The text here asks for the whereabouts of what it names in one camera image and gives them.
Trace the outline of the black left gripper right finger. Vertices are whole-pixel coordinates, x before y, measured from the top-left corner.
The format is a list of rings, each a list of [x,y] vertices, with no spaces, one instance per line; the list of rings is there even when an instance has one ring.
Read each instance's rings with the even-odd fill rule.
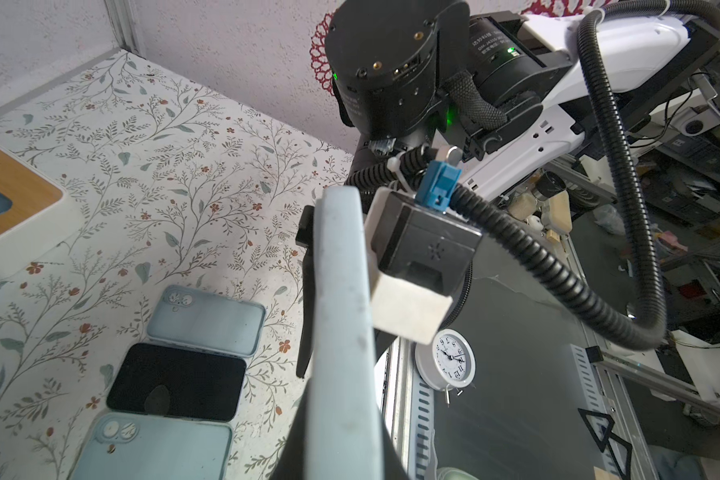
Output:
[[[409,480],[409,476],[403,463],[397,454],[392,439],[384,424],[384,419],[379,417],[381,427],[381,444],[383,447],[383,472],[385,480]]]

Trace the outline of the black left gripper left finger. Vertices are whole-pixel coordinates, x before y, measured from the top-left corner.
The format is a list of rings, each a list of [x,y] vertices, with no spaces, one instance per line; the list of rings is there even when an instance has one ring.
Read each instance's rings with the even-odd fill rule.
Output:
[[[280,458],[269,477],[270,480],[304,479],[304,441],[308,404],[309,385],[306,385]]]

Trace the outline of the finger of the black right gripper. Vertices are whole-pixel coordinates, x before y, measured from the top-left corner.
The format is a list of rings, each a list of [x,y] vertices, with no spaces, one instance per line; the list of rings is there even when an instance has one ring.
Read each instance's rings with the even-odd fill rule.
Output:
[[[315,207],[308,205],[301,214],[296,233],[296,245],[305,249],[302,261],[302,303],[303,322],[296,364],[296,376],[305,378],[313,352],[314,306],[315,306],[315,270],[313,254]]]

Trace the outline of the black phone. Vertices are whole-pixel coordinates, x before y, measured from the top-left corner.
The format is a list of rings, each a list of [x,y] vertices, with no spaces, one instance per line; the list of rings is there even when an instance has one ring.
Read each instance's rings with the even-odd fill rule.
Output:
[[[314,224],[315,312],[305,424],[308,479],[380,479],[381,418],[363,214],[354,187],[326,189]]]
[[[239,358],[137,343],[128,350],[106,404],[121,412],[229,422],[245,372]]]

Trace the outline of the light blue phone case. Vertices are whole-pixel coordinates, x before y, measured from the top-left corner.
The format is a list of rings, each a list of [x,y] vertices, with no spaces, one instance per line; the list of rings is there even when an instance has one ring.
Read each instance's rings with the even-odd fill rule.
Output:
[[[91,427],[71,479],[222,479],[227,424],[108,412]]]

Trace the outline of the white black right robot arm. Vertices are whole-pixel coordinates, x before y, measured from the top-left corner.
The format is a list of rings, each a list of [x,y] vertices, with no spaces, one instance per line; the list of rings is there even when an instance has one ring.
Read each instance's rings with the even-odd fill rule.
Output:
[[[432,341],[483,236],[604,339],[658,347],[664,287],[623,119],[719,46],[720,9],[708,1],[619,1],[567,18],[474,15],[464,1],[344,2],[323,51],[341,120],[361,135],[344,189],[367,217],[361,313],[378,348]],[[635,318],[493,203],[591,139],[635,261]]]

